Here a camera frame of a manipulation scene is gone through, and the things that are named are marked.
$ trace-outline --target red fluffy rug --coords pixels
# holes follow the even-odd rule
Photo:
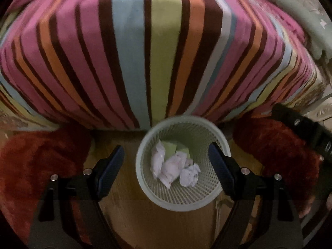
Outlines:
[[[321,161],[305,141],[279,121],[249,115],[237,121],[233,138],[263,164],[264,176],[283,177],[300,217],[310,211]]]
[[[20,133],[2,148],[0,209],[23,242],[50,176],[80,173],[90,145],[89,131],[70,124],[54,132]]]

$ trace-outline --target bed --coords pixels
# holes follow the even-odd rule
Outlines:
[[[301,111],[330,84],[331,30],[318,0],[14,0],[0,21],[0,128]]]

